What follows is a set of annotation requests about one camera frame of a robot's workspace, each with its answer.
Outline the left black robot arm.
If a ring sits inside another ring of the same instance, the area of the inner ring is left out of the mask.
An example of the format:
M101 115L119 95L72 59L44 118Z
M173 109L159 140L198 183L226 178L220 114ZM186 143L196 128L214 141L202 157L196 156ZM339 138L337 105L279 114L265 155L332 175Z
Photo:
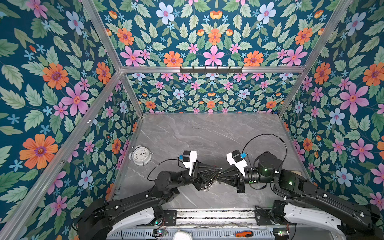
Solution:
M105 240L118 222L146 209L155 211L155 218L162 217L161 206L171 202L180 193L178 187L192 184L202 190L221 172L220 167L196 162L193 172L162 171L148 190L121 200L98 199L87 207L77 221L80 240Z

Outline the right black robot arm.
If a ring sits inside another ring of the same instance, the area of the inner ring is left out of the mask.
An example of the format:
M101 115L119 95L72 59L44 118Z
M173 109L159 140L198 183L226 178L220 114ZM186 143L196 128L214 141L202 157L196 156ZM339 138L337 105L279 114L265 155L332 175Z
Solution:
M377 222L381 218L376 206L359 206L337 197L282 168L283 161L270 152L256 158L257 167L248 167L246 154L227 154L231 167L221 172L218 182L245 192L246 184L271 184L272 191L283 198L274 206L276 219L300 223L345 236L348 240L382 240L384 232Z

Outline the wooden block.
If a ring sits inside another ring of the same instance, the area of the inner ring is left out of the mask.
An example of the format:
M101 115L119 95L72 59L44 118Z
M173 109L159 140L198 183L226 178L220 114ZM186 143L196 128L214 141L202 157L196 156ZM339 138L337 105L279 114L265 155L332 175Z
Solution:
M303 176L303 174L302 174L300 171L294 171L294 170L292 170L291 172L292 172L292 173L295 173L295 174L297 174L297 175L299 175L299 176Z

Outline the white round alarm clock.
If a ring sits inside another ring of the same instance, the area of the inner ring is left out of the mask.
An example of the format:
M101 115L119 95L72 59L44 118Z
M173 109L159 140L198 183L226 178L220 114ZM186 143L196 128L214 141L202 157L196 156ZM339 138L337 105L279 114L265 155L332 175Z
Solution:
M142 145L138 145L129 154L129 160L137 166L145 166L152 160L152 152Z

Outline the small circuit board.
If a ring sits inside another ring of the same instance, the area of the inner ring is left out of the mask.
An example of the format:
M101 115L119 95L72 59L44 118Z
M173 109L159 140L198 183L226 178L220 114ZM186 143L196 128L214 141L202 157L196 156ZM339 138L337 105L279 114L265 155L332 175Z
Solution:
M153 230L153 237L155 239L157 238L163 238L163 237L166 237L168 235L168 231L165 230L165 229L162 229L162 230Z

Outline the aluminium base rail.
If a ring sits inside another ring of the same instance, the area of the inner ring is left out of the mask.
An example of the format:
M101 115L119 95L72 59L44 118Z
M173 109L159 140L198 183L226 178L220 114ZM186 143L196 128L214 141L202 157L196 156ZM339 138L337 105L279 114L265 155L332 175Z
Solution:
M178 211L175 226L258 226L255 213L252 208L245 209L175 209ZM148 208L129 216L113 226L113 231L130 228L155 226L157 214L160 208ZM311 208L301 208L291 204L285 205L283 210L273 209L270 213L277 226L289 224L304 224L312 227L322 228L331 222L331 217L323 212Z

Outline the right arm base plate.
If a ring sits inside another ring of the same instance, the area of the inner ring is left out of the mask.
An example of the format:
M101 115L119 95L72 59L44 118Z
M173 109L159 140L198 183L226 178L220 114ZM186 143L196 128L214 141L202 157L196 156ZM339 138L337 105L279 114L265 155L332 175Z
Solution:
M255 219L258 226L279 225L275 223L270 213L264 209L255 208Z

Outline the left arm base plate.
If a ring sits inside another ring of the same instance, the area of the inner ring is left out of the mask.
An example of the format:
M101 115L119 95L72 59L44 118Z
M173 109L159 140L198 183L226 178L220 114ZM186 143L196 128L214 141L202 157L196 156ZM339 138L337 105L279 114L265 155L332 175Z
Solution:
M156 217L155 226L175 226L177 222L177 210L161 210Z

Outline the orange handled screwdriver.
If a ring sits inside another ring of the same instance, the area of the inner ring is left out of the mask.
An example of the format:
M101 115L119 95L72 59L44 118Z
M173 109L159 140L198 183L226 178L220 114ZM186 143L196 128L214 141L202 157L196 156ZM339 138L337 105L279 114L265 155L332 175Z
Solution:
M243 231L235 234L236 238L250 238L253 236L254 236L254 233L251 231Z

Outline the black hook rail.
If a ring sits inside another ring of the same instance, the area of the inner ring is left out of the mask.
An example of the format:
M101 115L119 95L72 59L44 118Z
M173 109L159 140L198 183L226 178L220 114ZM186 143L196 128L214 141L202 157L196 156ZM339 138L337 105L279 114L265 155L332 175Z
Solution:
M243 67L180 67L181 74L237 74L243 72Z

